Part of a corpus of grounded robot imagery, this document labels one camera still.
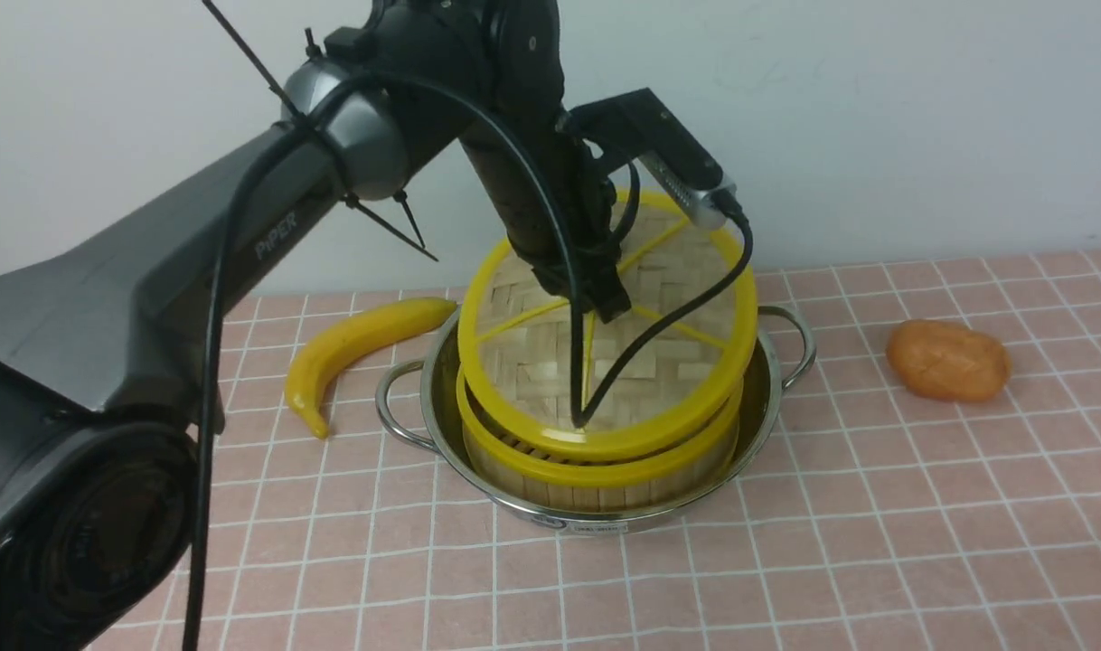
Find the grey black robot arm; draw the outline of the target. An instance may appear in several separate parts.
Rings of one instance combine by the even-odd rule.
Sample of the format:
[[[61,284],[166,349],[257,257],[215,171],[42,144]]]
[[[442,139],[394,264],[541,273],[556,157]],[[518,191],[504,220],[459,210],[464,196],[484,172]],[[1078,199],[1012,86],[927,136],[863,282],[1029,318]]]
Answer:
[[[612,321],[614,189],[563,107],[555,1],[377,1],[310,42],[277,123],[0,276],[0,650],[80,650],[193,556],[198,642],[221,322],[327,211],[460,143],[545,291]]]

